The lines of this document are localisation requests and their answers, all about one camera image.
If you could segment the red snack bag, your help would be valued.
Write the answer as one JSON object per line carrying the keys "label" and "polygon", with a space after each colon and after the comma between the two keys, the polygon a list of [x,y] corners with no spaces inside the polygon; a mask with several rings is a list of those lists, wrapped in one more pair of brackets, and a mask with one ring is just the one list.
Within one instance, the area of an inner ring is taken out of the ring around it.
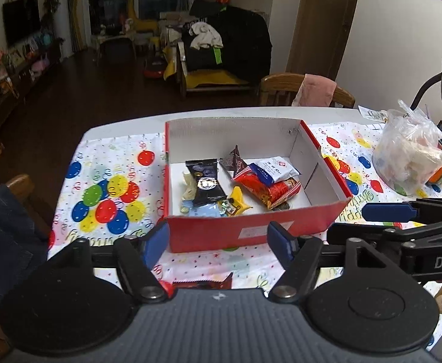
{"label": "red snack bag", "polygon": [[290,178],[267,187],[259,181],[249,166],[237,175],[234,181],[245,187],[268,210],[272,210],[274,207],[286,202],[301,190],[301,182],[295,178]]}

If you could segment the cream packet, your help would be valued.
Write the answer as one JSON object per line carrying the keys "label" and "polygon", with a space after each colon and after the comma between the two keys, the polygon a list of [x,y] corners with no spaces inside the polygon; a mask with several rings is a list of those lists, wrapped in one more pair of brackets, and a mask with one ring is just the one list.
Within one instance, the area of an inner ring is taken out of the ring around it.
{"label": "cream packet", "polygon": [[182,198],[185,201],[193,201],[197,194],[197,182],[190,173],[184,173],[183,179],[186,187]]}

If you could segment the yellow snack packet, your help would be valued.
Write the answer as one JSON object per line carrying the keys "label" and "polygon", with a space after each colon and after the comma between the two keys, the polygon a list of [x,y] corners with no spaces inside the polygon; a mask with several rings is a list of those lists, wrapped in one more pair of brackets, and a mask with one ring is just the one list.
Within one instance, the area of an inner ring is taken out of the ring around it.
{"label": "yellow snack packet", "polygon": [[245,203],[242,189],[239,186],[233,188],[231,195],[228,197],[228,202],[227,213],[229,216],[241,215],[252,208],[252,206]]}

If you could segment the light blue packet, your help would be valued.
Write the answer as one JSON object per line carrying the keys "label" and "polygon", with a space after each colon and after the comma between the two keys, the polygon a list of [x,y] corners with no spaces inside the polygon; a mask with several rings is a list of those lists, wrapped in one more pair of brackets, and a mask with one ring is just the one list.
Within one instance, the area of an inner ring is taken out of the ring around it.
{"label": "light blue packet", "polygon": [[228,214],[217,203],[208,203],[199,207],[195,207],[192,201],[182,201],[180,207],[182,215],[190,217],[204,217],[204,218],[220,218],[227,217]]}

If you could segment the brown foil snack bag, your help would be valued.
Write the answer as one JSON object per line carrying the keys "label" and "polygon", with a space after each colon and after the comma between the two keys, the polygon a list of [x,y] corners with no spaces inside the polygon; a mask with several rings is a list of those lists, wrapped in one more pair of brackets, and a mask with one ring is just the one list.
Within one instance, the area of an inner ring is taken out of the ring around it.
{"label": "brown foil snack bag", "polygon": [[232,276],[230,273],[223,280],[191,280],[191,281],[175,281],[172,283],[175,289],[231,289],[232,288]]}

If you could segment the black gold snack packet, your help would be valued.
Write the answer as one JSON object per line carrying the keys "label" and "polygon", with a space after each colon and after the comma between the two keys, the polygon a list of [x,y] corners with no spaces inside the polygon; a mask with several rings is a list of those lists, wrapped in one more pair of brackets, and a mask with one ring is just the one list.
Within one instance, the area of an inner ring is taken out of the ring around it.
{"label": "black gold snack packet", "polygon": [[197,194],[193,200],[195,207],[227,198],[218,181],[218,161],[215,158],[190,160],[185,165],[197,182]]}

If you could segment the white blue milk packet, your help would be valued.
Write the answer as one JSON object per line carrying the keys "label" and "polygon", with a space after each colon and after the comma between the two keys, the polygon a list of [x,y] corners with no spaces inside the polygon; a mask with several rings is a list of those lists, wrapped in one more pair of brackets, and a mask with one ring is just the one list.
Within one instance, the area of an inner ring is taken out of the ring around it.
{"label": "white blue milk packet", "polygon": [[267,187],[284,180],[299,176],[300,172],[281,156],[262,158],[251,162],[251,170],[259,181]]}

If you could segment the dark brown chocolate packet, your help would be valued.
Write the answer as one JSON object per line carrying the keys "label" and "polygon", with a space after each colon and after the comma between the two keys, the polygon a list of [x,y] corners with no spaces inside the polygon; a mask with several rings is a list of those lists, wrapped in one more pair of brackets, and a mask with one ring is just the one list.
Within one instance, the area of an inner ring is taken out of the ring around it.
{"label": "dark brown chocolate packet", "polygon": [[235,146],[227,156],[220,158],[219,164],[232,178],[236,178],[247,168],[246,162],[241,158],[238,146]]}

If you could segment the balloon birthday tablecloth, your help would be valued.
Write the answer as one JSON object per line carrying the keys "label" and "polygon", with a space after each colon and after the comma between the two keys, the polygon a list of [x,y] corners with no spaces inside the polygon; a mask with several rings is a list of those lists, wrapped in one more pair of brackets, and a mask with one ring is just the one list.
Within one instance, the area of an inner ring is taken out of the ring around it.
{"label": "balloon birthday tablecloth", "polygon": [[78,238],[105,247],[168,221],[168,250],[152,269],[176,286],[231,280],[271,289],[282,272],[268,224],[323,235],[360,224],[368,203],[442,198],[425,162],[436,134],[419,126],[392,142],[383,125],[306,125],[281,118],[168,121],[150,134],[84,139],[55,209],[50,252]]}

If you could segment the large clear plastic bag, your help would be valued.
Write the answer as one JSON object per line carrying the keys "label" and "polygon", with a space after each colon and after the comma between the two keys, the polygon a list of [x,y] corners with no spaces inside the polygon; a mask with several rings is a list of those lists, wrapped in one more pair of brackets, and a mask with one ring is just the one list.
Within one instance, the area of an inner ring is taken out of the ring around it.
{"label": "large clear plastic bag", "polygon": [[415,195],[442,168],[442,132],[418,108],[402,100],[373,150],[372,163],[383,182],[404,196]]}

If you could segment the orange green toy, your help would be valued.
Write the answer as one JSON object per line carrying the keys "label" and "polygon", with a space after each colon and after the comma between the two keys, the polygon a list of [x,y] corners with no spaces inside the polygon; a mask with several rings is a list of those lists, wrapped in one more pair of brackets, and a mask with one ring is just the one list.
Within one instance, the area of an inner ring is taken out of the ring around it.
{"label": "orange green toy", "polygon": [[442,184],[442,167],[439,168],[428,180],[426,185],[440,185]]}

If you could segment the wooden chair with jeans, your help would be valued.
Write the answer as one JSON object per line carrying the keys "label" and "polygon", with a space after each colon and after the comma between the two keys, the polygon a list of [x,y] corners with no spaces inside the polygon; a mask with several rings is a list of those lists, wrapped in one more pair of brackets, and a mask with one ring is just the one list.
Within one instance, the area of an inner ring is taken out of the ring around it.
{"label": "wooden chair with jeans", "polygon": [[[46,261],[50,228],[33,191],[26,174],[0,185],[0,301]],[[0,357],[8,351],[0,331]]]}

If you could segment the far wooden chair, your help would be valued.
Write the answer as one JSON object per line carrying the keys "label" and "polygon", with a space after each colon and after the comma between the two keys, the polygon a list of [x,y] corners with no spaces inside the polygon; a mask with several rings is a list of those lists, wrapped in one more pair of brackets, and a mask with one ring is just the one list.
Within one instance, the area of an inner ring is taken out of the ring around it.
{"label": "far wooden chair", "polygon": [[352,109],[355,98],[333,80],[320,75],[268,75],[259,86],[260,106],[315,106]]}

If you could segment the black clothes pile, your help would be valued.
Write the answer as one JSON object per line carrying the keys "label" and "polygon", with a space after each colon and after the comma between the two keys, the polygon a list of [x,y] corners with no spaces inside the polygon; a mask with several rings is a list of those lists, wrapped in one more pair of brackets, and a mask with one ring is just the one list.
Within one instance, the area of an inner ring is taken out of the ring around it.
{"label": "black clothes pile", "polygon": [[[223,5],[219,2],[195,0],[189,14],[193,21],[183,26],[182,41],[187,69],[225,70],[240,80],[257,84],[270,72],[272,44],[268,25],[259,13]],[[191,47],[196,24],[208,24],[220,35],[223,46]]]}

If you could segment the white shirt on pile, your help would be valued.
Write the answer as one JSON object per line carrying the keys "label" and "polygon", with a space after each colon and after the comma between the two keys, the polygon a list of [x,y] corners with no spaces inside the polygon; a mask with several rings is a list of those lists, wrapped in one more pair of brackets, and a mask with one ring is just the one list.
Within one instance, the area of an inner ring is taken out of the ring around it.
{"label": "white shirt on pile", "polygon": [[211,25],[199,21],[189,29],[189,35],[193,37],[190,48],[200,50],[201,48],[223,48],[222,37]]}

